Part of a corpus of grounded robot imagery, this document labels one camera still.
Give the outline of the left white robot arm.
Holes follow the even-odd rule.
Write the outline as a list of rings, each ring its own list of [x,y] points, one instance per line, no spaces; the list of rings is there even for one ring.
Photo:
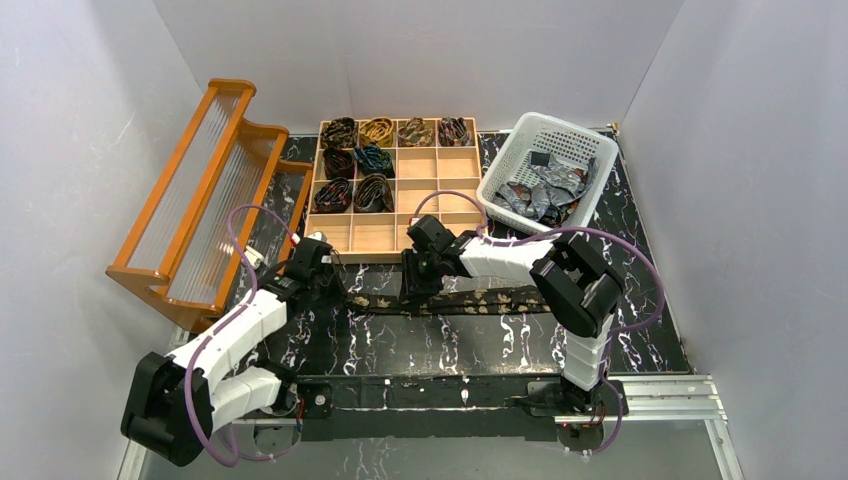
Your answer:
[[[214,434],[256,410],[302,412],[293,370],[270,360],[236,369],[259,343],[280,331],[301,300],[339,282],[333,247],[322,233],[304,237],[216,327],[166,355],[151,352],[136,366],[121,434],[176,466],[211,450]]]

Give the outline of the black gold floral tie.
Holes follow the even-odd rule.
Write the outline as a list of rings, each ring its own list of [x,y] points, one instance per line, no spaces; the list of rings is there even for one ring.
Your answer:
[[[533,286],[439,293],[420,302],[402,301],[398,296],[349,293],[345,304],[357,312],[380,315],[513,315],[551,312]]]

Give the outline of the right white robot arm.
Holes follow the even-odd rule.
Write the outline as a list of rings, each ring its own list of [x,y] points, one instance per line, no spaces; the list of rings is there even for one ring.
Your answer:
[[[456,235],[432,215],[413,222],[403,250],[401,303],[421,305],[453,277],[498,277],[531,286],[566,333],[558,385],[522,399],[530,409],[587,414],[601,403],[612,317],[623,280],[586,240],[553,234],[499,241],[466,230]]]

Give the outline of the white plastic basket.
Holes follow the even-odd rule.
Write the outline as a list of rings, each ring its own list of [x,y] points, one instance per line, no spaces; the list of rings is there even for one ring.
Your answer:
[[[609,137],[528,112],[490,164],[476,195],[491,219],[523,233],[586,227],[618,154]]]

